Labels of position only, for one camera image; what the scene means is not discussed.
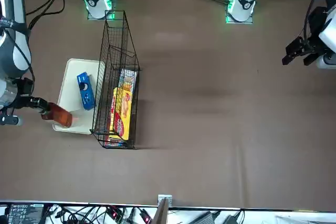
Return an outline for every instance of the yellow package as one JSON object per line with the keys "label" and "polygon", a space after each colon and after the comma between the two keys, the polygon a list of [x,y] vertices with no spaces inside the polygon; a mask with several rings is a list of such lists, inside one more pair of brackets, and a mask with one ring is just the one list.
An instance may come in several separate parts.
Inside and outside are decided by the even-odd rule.
{"label": "yellow package", "polygon": [[[113,91],[110,130],[117,132],[123,140],[128,140],[130,135],[132,93],[128,90],[115,88]],[[109,138],[120,139],[117,135]]]}

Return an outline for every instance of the black wire basket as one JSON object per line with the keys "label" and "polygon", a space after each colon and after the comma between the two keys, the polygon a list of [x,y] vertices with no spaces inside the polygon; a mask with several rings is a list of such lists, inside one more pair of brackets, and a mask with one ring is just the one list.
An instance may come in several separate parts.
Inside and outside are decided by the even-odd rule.
{"label": "black wire basket", "polygon": [[135,149],[140,66],[124,11],[105,20],[91,133],[104,148]]}

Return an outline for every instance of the table surface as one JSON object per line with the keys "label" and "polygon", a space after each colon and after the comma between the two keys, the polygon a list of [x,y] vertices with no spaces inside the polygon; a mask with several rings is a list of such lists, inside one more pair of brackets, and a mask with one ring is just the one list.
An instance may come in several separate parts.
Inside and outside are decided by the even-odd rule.
{"label": "table surface", "polygon": [[[104,150],[19,110],[24,125],[1,128],[0,198],[335,210],[336,71],[281,65],[309,2],[258,0],[253,25],[226,25],[208,0],[118,0],[143,69],[144,149]],[[68,59],[99,59],[102,30],[81,0],[41,18],[34,95],[57,102]]]}

